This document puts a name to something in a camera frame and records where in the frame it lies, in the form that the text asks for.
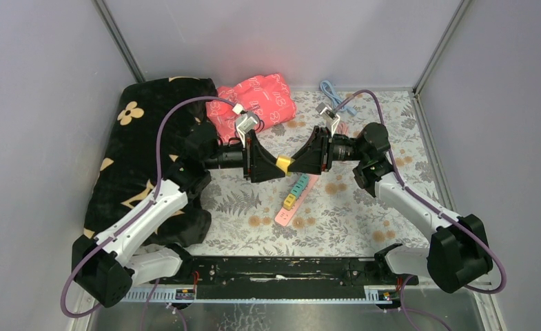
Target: beige flower print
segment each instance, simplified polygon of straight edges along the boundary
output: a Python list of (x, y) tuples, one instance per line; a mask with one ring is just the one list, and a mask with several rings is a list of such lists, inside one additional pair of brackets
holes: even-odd
[(109, 157), (104, 158), (104, 160), (102, 161), (102, 165), (100, 165), (100, 171), (106, 169), (112, 163), (114, 163), (114, 160), (112, 160), (111, 158)]
[(126, 126), (132, 122), (132, 118), (140, 119), (144, 115), (144, 110), (138, 108), (138, 103), (136, 101), (131, 101), (126, 105), (126, 108), (120, 112), (118, 115), (118, 121), (120, 121), (121, 126)]

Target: black pillow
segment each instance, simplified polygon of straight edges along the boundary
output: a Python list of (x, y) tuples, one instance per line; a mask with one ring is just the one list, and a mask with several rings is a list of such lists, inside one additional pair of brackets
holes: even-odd
[[(176, 104), (200, 96), (217, 97), (211, 79), (174, 77), (124, 89), (85, 214), (85, 229), (93, 233), (104, 231), (149, 194), (156, 185), (156, 134), (164, 116)], [(169, 118), (161, 140), (163, 172), (172, 165), (176, 155), (183, 153), (183, 139), (198, 121), (209, 121), (204, 101), (183, 106)], [(147, 243), (177, 242), (189, 246), (203, 242), (211, 214), (201, 208), (199, 197), (183, 211), (185, 214), (165, 221)]]

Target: silver floor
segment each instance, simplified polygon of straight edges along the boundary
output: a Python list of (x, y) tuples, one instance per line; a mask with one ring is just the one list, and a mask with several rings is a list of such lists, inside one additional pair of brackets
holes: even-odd
[[(474, 297), (465, 290), (407, 289), (407, 306), (437, 315), (453, 331), (483, 330)], [(142, 303), (120, 303), (92, 317), (88, 331), (138, 331)], [(183, 310), (188, 330), (413, 330), (401, 312), (383, 313), (375, 305), (356, 304), (194, 304)], [(412, 314), (421, 330), (445, 330), (438, 322)], [(162, 303), (151, 303), (145, 331), (183, 330), (178, 315)]]

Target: pink toy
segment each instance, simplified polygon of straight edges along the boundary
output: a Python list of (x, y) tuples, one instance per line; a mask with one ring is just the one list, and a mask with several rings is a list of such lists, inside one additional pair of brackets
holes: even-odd
[(303, 190), (303, 193), (300, 194), (300, 197), (294, 202), (294, 205), (290, 210), (286, 210), (284, 208), (280, 209), (276, 217), (274, 217), (274, 221), (282, 226), (287, 226), (290, 223), (290, 220), (294, 217), (294, 214), (300, 207), (300, 205), (303, 204), (305, 198), (307, 197), (307, 194), (311, 192), (311, 189), (313, 188), (313, 185), (319, 180), (319, 176), (317, 174), (310, 174), (309, 175), (309, 183), (307, 184), (307, 187)]
[[(281, 74), (255, 76), (239, 83), (233, 88), (221, 86), (217, 89), (220, 98), (237, 102), (246, 111), (252, 111), (264, 121), (263, 129), (268, 129), (277, 123), (290, 121), (296, 113), (296, 105), (290, 99), (290, 88)], [(207, 117), (216, 126), (224, 142), (235, 137), (235, 113), (226, 103), (212, 101), (206, 103)]]

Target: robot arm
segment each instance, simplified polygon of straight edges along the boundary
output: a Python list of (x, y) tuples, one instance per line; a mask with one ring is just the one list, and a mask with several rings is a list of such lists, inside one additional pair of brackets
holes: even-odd
[[(356, 138), (334, 134), (338, 115), (330, 108), (317, 108), (329, 127), (313, 129), (309, 141), (292, 157), (275, 158), (260, 144), (252, 129), (258, 122), (248, 114), (237, 131), (241, 143), (217, 145), (212, 126), (201, 125), (188, 137), (191, 159), (179, 158), (161, 182), (157, 197), (150, 194), (112, 228), (94, 239), (80, 237), (73, 245), (72, 267), (98, 244), (113, 239), (95, 254), (75, 277), (75, 281), (103, 306), (118, 303), (133, 286), (161, 277), (174, 276), (182, 264), (175, 250), (133, 256), (134, 252), (162, 222), (180, 210), (211, 181), (207, 169), (242, 168), (252, 183), (284, 177), (286, 172), (320, 174), (329, 171), (334, 161), (358, 161), (354, 176), (358, 186), (371, 196), (397, 209), (430, 242), (429, 248), (408, 248), (395, 244), (376, 253), (383, 274), (413, 274), (432, 278), (445, 292), (455, 292), (488, 273), (493, 263), (488, 254), (455, 225), (445, 221), (426, 203), (436, 205), (423, 194), (421, 200), (409, 194), (399, 183), (394, 167), (388, 162), (388, 132), (379, 123), (369, 123)], [(140, 210), (147, 210), (128, 228), (121, 230)], [(487, 244), (481, 220), (473, 215), (461, 217), (450, 210), (442, 213), (453, 219)]]

